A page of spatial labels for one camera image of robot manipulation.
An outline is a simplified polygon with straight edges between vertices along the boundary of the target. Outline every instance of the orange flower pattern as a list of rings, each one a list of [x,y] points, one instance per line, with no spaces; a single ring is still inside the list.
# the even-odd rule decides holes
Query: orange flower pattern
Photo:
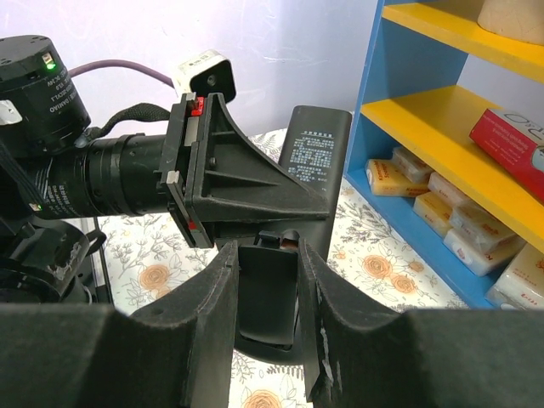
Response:
[[[408,263],[408,268],[410,268],[414,272],[422,272],[425,269],[423,264],[419,261],[411,261],[410,263]]]
[[[373,278],[383,279],[391,275],[391,263],[379,255],[369,255],[363,259],[363,268]]]
[[[392,275],[391,284],[397,291],[402,293],[413,293],[417,289],[414,280],[404,275]]]
[[[337,253],[334,254],[334,258],[336,259],[345,259],[346,258],[346,252],[344,250],[340,250]]]
[[[172,289],[170,289],[168,286],[159,287],[156,290],[155,299],[160,299],[164,295],[167,295],[168,293],[170,293],[171,291],[172,291]]]
[[[164,265],[151,265],[139,276],[139,284],[148,291],[159,289],[168,282],[170,271]]]
[[[281,408],[281,402],[276,394],[259,389],[246,399],[244,408]]]
[[[355,190],[351,187],[348,187],[347,189],[342,189],[342,195],[343,196],[352,196],[355,193]]]

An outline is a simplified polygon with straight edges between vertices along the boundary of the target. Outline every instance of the red clip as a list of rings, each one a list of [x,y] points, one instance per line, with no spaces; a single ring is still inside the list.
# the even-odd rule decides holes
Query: red clip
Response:
[[[196,100],[198,101],[198,107],[191,111],[191,116],[200,116],[202,111],[204,111],[204,97],[199,96]]]

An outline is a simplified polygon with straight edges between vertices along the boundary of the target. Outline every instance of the black plastic bracket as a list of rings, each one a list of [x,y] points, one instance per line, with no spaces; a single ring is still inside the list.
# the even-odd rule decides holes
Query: black plastic bracket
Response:
[[[274,163],[235,125],[221,93],[205,100],[185,204],[195,223],[323,219],[326,199]]]

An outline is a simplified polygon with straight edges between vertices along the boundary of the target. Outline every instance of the white camera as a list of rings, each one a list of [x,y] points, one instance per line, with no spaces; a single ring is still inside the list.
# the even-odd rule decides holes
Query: white camera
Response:
[[[172,74],[172,81],[179,98],[190,92],[204,97],[221,93],[228,103],[236,96],[232,65],[213,49],[178,65]]]

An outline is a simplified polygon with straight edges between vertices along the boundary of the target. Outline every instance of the wrapped soap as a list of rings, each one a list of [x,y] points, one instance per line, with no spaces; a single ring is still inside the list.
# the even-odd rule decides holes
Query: wrapped soap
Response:
[[[436,172],[431,174],[428,181],[428,189],[440,197],[450,207],[456,207],[463,202],[471,201],[468,195],[460,191],[455,185]]]
[[[451,226],[481,253],[513,241],[517,235],[475,202],[454,207]]]
[[[544,309],[544,254],[526,244],[486,297],[501,309]]]
[[[477,276],[484,276],[506,265],[525,245],[516,237],[512,242],[499,246],[490,253],[480,253],[459,232],[450,229],[444,238],[444,245],[450,249]]]
[[[451,207],[432,191],[419,195],[414,202],[414,212],[425,220],[427,224],[440,235],[445,237],[451,229]]]
[[[433,169],[404,146],[393,149],[391,161],[412,183],[427,183]]]
[[[390,160],[370,159],[366,177],[375,196],[416,197],[428,192],[426,183],[412,183]]]

